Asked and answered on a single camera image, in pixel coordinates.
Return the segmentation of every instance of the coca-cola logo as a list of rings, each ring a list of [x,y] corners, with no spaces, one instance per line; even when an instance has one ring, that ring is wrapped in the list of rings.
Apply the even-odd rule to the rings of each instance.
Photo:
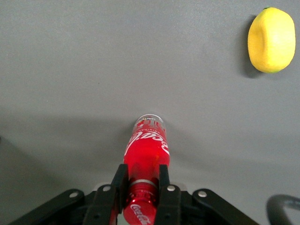
[[[164,150],[168,155],[170,155],[168,150],[168,144],[164,141],[164,138],[158,134],[155,131],[146,131],[146,133],[143,134],[143,131],[136,132],[134,135],[132,135],[131,139],[129,140],[129,143],[127,145],[127,148],[125,150],[125,155],[127,154],[128,149],[130,146],[139,139],[146,139],[146,138],[152,138],[155,141],[161,142],[161,148]]]
[[[135,213],[136,217],[138,218],[138,220],[141,222],[142,225],[151,224],[149,218],[142,213],[140,205],[132,204],[130,208]]]

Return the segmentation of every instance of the yellow lemon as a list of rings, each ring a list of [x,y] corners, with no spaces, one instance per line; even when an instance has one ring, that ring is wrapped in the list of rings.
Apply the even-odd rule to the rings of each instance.
[[[295,25],[284,11],[265,8],[252,22],[248,51],[252,65],[265,73],[287,67],[295,54]]]

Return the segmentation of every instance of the black cable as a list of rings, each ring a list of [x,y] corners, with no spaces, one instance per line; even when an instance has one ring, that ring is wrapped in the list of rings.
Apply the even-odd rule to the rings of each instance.
[[[300,210],[300,199],[290,195],[272,196],[267,203],[267,214],[271,225],[293,225],[284,207]]]

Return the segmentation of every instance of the red bottle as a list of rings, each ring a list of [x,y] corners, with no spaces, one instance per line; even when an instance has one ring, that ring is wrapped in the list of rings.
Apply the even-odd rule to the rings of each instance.
[[[163,120],[152,114],[140,117],[126,147],[129,189],[123,214],[130,225],[152,225],[158,204],[159,165],[170,163]]]

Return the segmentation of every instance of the gray surface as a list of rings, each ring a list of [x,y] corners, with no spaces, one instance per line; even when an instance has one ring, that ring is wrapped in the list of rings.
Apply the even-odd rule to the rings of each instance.
[[[0,221],[111,181],[134,121],[157,113],[171,180],[268,224],[271,195],[300,196],[300,57],[273,75],[251,66],[267,5],[299,36],[298,0],[1,1]]]

